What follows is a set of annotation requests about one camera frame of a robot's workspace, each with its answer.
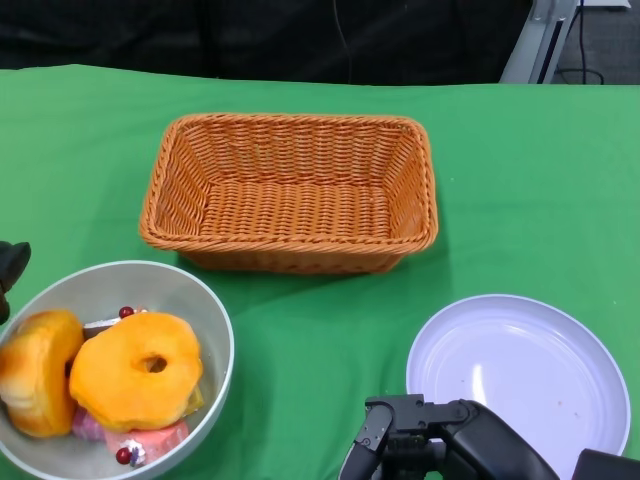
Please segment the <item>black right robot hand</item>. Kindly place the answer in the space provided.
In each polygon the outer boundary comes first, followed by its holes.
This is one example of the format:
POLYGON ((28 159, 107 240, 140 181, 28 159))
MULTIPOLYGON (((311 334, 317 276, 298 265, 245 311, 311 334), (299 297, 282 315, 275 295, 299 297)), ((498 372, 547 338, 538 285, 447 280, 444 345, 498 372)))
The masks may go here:
POLYGON ((370 397, 340 479, 550 479, 558 475, 515 430, 471 400, 370 397))

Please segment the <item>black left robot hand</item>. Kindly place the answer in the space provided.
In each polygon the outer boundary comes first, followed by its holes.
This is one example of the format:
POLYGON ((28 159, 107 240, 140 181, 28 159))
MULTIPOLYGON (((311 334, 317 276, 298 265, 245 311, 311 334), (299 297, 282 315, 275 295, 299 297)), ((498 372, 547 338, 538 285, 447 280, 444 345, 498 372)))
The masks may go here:
POLYGON ((13 288, 23 274, 31 257, 31 246, 28 242, 11 244, 2 241, 0 244, 0 322, 4 324, 10 317, 10 306, 7 293, 13 288))

